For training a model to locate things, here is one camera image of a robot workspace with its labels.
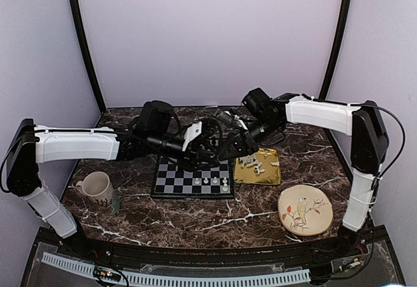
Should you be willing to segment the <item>black grey chess board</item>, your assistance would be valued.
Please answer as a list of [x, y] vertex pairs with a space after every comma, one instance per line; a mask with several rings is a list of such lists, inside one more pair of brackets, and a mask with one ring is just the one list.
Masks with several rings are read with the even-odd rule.
[[[209, 184], [204, 185], [203, 179], [209, 179]], [[218, 178], [218, 184], [214, 184], [212, 179]], [[226, 177], [229, 187], [227, 192], [222, 190], [224, 184], [222, 179]], [[200, 184], [195, 185], [194, 179], [199, 178]], [[151, 197], [153, 198], [170, 198], [170, 199], [233, 199], [234, 179], [233, 179], [233, 161], [223, 160], [217, 167], [196, 172], [187, 172], [178, 168], [170, 160], [159, 156], [156, 169], [154, 172], [154, 181], [151, 188]]]

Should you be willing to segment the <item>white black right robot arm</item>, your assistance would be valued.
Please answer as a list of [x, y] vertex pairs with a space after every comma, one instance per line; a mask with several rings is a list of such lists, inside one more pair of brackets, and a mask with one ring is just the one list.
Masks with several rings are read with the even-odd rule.
[[353, 232], [364, 225], [374, 204], [382, 165], [389, 146], [388, 133], [377, 105], [332, 102], [305, 94], [284, 93], [269, 97], [261, 88], [251, 90], [242, 101], [254, 120], [244, 122], [239, 116], [217, 110], [215, 118], [234, 128], [217, 154], [218, 160], [246, 157], [259, 149], [259, 144], [288, 124], [303, 124], [344, 134], [351, 139], [352, 187], [344, 228]]

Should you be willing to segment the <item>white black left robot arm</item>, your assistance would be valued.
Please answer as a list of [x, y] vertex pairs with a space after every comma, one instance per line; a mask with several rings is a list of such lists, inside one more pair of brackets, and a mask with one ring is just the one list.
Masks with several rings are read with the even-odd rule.
[[175, 160], [184, 170], [202, 170], [220, 163], [219, 147], [210, 143], [219, 123], [202, 119], [188, 127], [178, 125], [173, 107], [159, 100], [146, 102], [126, 126], [55, 128], [24, 119], [1, 163], [1, 190], [24, 199], [78, 258], [87, 258], [92, 245], [78, 219], [67, 210], [40, 178], [39, 164], [62, 160], [130, 161], [149, 154]]

